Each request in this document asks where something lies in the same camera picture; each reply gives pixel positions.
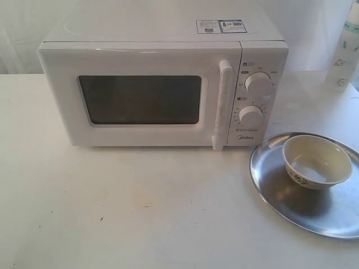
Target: microwave top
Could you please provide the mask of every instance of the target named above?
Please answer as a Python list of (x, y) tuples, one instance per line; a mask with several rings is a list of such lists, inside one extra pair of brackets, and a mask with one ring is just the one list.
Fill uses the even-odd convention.
[(44, 42), (283, 40), (253, 0), (84, 0)]

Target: bowl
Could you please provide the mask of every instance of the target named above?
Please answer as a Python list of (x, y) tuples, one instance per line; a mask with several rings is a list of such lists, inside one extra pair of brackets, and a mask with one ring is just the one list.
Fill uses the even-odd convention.
[(299, 135), (283, 145), (288, 175), (309, 189), (330, 188), (352, 174), (352, 162), (338, 145), (318, 136)]

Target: white backdrop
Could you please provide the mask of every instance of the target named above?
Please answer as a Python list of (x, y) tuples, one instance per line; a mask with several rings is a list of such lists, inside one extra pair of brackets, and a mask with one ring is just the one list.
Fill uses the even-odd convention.
[[(0, 73), (41, 73), (36, 48), (75, 1), (0, 0)], [(286, 69), (328, 69), (352, 0), (258, 1), (289, 45)]]

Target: microwave window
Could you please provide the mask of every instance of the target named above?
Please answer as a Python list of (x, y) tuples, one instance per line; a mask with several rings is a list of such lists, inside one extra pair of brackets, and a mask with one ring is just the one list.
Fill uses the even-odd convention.
[(79, 76), (94, 124), (196, 124), (199, 76)]

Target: control panel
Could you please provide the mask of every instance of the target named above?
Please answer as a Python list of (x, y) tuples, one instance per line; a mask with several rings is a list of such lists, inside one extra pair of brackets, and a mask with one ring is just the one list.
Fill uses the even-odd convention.
[(287, 59), (283, 41), (243, 41), (228, 146), (262, 143)]

